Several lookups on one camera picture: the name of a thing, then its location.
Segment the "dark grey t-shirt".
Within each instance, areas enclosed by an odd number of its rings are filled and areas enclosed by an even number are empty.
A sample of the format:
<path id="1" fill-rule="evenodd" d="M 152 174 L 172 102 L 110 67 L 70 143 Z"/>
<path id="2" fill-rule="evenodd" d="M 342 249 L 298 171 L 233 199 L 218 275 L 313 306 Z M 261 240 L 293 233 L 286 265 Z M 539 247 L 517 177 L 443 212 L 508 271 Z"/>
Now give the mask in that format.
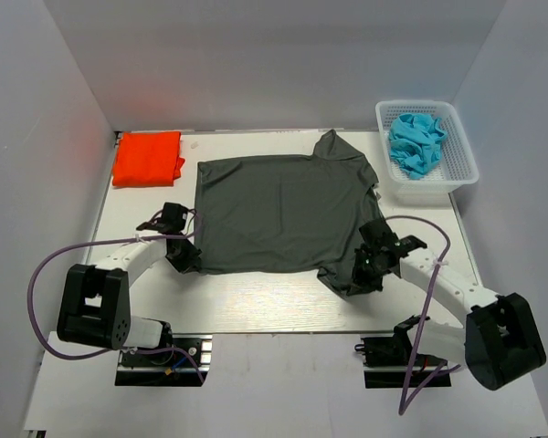
<path id="1" fill-rule="evenodd" d="M 310 155 L 199 162 L 195 209 L 198 270 L 206 275 L 314 270 L 342 296 L 372 292 L 352 278 L 359 229 L 381 217 L 379 179 L 365 155 L 324 133 Z"/>

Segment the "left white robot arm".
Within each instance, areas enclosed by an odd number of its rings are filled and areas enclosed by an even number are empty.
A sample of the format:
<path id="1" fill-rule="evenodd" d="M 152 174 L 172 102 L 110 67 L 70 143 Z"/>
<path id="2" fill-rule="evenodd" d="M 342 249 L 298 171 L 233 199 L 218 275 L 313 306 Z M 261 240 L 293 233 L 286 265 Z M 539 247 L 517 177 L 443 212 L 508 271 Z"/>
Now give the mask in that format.
<path id="1" fill-rule="evenodd" d="M 130 288 L 147 269 L 165 260 L 179 273 L 194 271 L 201 251 L 185 233 L 197 211 L 166 203 L 160 215 L 136 228 L 111 254 L 92 265 L 74 265 L 66 277 L 58 315 L 58 338 L 102 349 L 142 349 L 153 363 L 174 355 L 170 324 L 136 317 Z"/>

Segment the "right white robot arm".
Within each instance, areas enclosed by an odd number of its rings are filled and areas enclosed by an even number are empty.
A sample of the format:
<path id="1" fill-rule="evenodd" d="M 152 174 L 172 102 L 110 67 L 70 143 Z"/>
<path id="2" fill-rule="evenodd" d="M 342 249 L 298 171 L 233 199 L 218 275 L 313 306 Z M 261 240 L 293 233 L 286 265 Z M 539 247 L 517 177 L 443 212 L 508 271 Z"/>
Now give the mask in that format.
<path id="1" fill-rule="evenodd" d="M 528 301 L 517 293 L 501 295 L 468 281 L 443 256 L 410 235 L 400 238 L 384 219 L 360 227 L 353 282 L 378 291 L 388 275 L 422 289 L 458 321 L 440 324 L 421 312 L 395 325 L 390 336 L 367 337 L 356 344 L 370 369 L 412 365 L 427 373 L 439 362 L 469 370 L 490 391 L 541 368 L 546 352 Z"/>

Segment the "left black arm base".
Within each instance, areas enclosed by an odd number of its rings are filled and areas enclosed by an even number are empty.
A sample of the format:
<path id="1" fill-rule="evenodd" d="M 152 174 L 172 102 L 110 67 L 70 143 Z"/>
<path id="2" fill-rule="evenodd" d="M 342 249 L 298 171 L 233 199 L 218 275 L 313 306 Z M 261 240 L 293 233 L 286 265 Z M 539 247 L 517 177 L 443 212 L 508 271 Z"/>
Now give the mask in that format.
<path id="1" fill-rule="evenodd" d="M 118 387 L 202 387 L 210 369 L 212 335 L 173 335 L 173 345 L 181 351 L 155 355 L 122 353 L 115 385 Z"/>

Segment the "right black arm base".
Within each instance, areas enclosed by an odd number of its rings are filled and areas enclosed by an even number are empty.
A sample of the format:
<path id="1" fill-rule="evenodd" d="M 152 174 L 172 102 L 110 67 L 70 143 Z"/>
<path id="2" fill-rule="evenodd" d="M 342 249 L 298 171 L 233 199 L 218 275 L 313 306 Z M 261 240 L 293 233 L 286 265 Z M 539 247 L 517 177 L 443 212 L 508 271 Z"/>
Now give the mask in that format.
<path id="1" fill-rule="evenodd" d="M 412 344 L 395 335 L 362 337 L 354 346 L 364 365 L 366 389 L 402 389 Z M 418 353 L 411 373 L 410 388 L 419 384 L 442 362 L 442 359 Z"/>

